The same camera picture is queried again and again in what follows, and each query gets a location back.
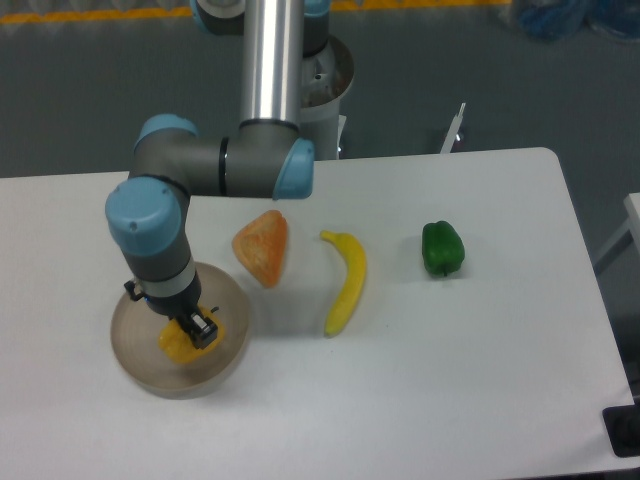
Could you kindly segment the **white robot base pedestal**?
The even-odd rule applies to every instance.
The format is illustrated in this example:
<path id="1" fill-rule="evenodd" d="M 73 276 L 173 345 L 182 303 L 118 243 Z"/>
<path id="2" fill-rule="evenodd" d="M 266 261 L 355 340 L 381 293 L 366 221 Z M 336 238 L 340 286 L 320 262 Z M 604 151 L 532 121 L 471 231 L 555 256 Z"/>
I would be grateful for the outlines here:
<path id="1" fill-rule="evenodd" d="M 339 158 L 341 101 L 354 73 L 350 50 L 333 35 L 320 52 L 303 59 L 300 133 L 314 143 L 317 160 Z"/>

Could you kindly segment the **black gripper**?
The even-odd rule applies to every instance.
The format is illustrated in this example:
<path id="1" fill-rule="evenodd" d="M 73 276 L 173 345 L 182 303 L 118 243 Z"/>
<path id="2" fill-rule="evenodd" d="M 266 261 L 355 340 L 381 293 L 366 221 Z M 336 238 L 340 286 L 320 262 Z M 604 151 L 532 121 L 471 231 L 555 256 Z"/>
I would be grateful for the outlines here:
<path id="1" fill-rule="evenodd" d="M 202 287 L 194 269 L 185 269 L 164 281 L 132 279 L 124 284 L 124 288 L 132 301 L 144 299 L 155 313 L 175 317 L 195 348 L 206 349 L 217 339 L 218 325 L 213 313 L 209 310 L 195 312 Z"/>

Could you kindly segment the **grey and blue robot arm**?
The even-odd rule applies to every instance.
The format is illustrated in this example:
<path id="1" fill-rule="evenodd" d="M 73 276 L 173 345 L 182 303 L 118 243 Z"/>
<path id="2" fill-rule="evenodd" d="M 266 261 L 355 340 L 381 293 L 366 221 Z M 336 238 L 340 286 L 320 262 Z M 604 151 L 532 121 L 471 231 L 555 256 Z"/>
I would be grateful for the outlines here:
<path id="1" fill-rule="evenodd" d="M 218 329 L 199 310 L 201 283 L 185 225 L 194 196 L 304 199 L 315 149 L 300 133 L 303 61 L 328 41 L 326 1 L 194 1 L 195 22 L 243 39 L 240 125 L 202 140 L 173 114 L 147 120 L 126 181 L 106 200 L 110 234 L 131 272 L 132 300 L 173 318 L 198 349 Z"/>

